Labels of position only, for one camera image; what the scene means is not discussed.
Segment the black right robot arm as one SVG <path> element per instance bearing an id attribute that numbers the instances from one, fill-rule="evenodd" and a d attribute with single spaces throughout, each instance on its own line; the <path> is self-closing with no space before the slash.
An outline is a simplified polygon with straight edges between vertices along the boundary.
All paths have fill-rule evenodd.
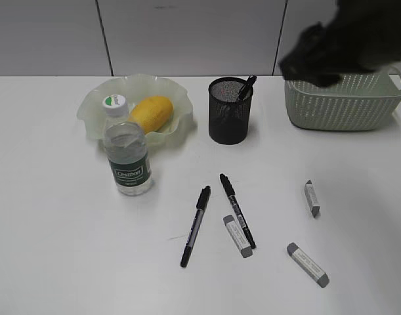
<path id="1" fill-rule="evenodd" d="M 335 16 L 305 28 L 280 60 L 286 81 L 330 87 L 346 74 L 401 62 L 401 1 L 337 1 Z"/>

